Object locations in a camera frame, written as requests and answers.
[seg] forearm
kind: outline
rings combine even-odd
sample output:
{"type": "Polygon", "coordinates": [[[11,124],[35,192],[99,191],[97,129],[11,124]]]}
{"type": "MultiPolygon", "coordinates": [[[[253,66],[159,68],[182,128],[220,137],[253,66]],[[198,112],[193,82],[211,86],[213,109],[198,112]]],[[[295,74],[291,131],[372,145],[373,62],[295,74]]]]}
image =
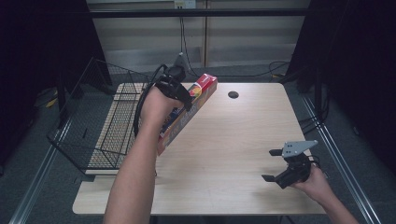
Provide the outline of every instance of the forearm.
{"type": "Polygon", "coordinates": [[[355,224],[358,221],[350,214],[346,207],[335,195],[328,195],[327,198],[319,203],[333,224],[355,224]]]}
{"type": "Polygon", "coordinates": [[[160,127],[142,123],[110,191],[105,223],[149,223],[160,127]]]}

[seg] cardboard box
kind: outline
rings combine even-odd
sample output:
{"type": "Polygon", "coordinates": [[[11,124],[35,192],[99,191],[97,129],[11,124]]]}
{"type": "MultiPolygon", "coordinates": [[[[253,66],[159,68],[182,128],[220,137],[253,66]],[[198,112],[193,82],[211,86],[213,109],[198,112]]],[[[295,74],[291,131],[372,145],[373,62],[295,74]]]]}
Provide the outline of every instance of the cardboard box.
{"type": "Polygon", "coordinates": [[[208,74],[201,75],[198,80],[192,84],[188,89],[192,107],[187,111],[184,107],[181,109],[174,109],[166,119],[166,122],[161,129],[158,140],[158,155],[161,155],[166,147],[176,138],[191,118],[204,105],[209,97],[216,90],[218,79],[208,74]]]}

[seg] electrical outlet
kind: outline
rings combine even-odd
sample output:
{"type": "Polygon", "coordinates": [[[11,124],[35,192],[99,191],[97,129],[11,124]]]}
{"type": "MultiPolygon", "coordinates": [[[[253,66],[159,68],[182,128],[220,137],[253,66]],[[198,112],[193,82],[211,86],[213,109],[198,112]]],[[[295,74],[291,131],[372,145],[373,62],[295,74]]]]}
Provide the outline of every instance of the electrical outlet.
{"type": "Polygon", "coordinates": [[[196,8],[196,0],[174,0],[175,9],[196,8]]]}
{"type": "Polygon", "coordinates": [[[185,8],[186,4],[184,0],[175,0],[175,9],[182,9],[185,8]]]}

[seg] white wall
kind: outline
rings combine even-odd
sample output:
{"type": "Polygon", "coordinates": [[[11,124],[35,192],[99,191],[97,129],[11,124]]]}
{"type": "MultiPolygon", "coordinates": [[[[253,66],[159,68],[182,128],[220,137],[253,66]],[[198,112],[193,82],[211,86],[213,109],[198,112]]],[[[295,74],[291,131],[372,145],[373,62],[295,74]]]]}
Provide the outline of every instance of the white wall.
{"type": "MultiPolygon", "coordinates": [[[[90,9],[174,8],[173,1],[87,1],[90,9]],[[113,3],[95,4],[94,1],[113,3]]],[[[309,0],[208,1],[209,8],[307,8],[308,5],[309,0]]],[[[204,0],[197,1],[198,8],[205,6],[204,0]]],[[[304,17],[183,20],[191,65],[201,67],[289,61],[304,17]]],[[[151,71],[160,63],[172,63],[180,52],[179,18],[94,19],[94,23],[109,63],[137,71],[151,71]]]]}

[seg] wire basket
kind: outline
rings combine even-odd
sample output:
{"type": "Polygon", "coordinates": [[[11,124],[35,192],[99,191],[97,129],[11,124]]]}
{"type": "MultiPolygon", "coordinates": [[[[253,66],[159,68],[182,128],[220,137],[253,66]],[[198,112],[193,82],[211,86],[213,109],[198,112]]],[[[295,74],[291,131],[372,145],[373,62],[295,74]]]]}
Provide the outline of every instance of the wire basket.
{"type": "Polygon", "coordinates": [[[81,171],[118,170],[134,142],[134,112],[149,77],[91,59],[47,134],[81,171]]]}

